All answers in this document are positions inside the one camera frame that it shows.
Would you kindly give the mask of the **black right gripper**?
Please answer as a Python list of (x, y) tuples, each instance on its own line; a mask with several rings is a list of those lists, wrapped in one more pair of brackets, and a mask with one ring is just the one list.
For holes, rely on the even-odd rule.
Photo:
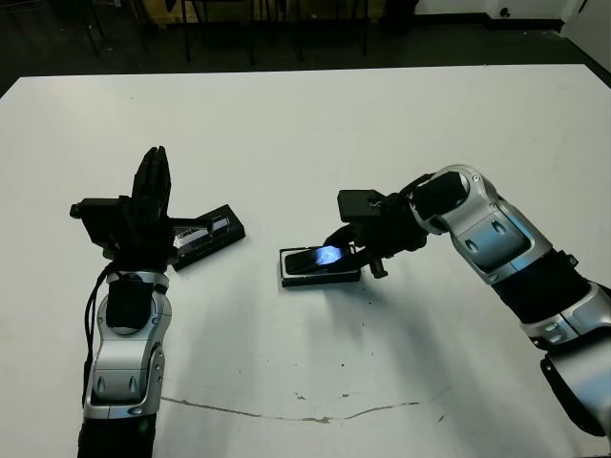
[(382, 279), (388, 274), (383, 259), (423, 248), (428, 231), (416, 221), (409, 201), (398, 193), (387, 196), (368, 193), (366, 204), (367, 213), (334, 231), (325, 239), (324, 246), (355, 243), (362, 249), (348, 256), (348, 269), (360, 270), (368, 265), (372, 276)]

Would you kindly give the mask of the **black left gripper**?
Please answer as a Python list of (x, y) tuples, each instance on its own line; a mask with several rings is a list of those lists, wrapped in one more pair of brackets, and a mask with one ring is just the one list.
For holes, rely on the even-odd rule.
[(169, 162), (163, 146), (151, 148), (135, 174), (131, 197), (118, 198), (102, 247), (116, 270), (163, 273), (178, 255), (177, 230), (212, 230), (212, 218), (172, 218), (167, 214), (171, 193)]

